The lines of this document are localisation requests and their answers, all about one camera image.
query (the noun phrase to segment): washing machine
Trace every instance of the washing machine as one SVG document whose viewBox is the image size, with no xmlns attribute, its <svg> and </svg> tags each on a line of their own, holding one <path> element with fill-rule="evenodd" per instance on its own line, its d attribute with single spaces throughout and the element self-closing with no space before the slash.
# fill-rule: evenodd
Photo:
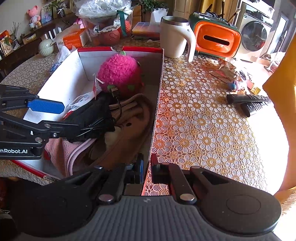
<svg viewBox="0 0 296 241">
<path fill-rule="evenodd" d="M 256 61 L 261 55 L 273 23 L 274 21 L 267 15 L 243 2 L 236 23 L 242 34 L 242 43 L 235 57 Z"/>
</svg>

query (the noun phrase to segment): white pot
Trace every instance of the white pot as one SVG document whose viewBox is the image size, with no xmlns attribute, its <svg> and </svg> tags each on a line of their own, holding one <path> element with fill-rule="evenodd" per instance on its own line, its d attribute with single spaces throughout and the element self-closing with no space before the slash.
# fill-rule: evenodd
<svg viewBox="0 0 296 241">
<path fill-rule="evenodd" d="M 54 45 L 52 45 L 51 39 L 45 39 L 39 44 L 39 54 L 43 57 L 47 57 L 54 52 Z"/>
<path fill-rule="evenodd" d="M 159 10 L 154 10 L 151 13 L 150 22 L 151 23 L 160 23 L 161 18 L 168 14 L 168 10 L 165 8 L 160 8 Z"/>
</svg>

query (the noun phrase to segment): pink towel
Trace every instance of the pink towel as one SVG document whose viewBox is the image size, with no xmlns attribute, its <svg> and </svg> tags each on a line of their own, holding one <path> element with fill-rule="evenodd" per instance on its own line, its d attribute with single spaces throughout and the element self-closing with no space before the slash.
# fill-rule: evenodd
<svg viewBox="0 0 296 241">
<path fill-rule="evenodd" d="M 88 148 L 96 139 L 88 139 L 85 142 L 70 143 L 63 138 L 49 139 L 45 150 L 50 155 L 53 165 L 65 177 L 73 175 L 73 164 L 77 156 Z"/>
</svg>

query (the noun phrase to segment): white mug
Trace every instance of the white mug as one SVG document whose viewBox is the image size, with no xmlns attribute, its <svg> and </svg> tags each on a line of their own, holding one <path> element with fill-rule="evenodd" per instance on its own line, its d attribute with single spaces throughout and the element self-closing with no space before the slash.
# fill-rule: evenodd
<svg viewBox="0 0 296 241">
<path fill-rule="evenodd" d="M 192 62 L 196 38 L 185 18 L 164 16 L 160 21 L 160 47 L 165 50 L 165 56 L 179 58 L 188 42 L 187 61 Z"/>
</svg>

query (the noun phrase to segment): washing machine door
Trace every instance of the washing machine door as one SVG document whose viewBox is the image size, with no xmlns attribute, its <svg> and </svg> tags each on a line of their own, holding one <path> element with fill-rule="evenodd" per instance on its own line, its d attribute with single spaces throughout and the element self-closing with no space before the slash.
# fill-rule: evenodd
<svg viewBox="0 0 296 241">
<path fill-rule="evenodd" d="M 259 21 L 248 22 L 241 30 L 241 33 L 242 45 L 251 52 L 263 48 L 267 39 L 266 29 Z"/>
</svg>

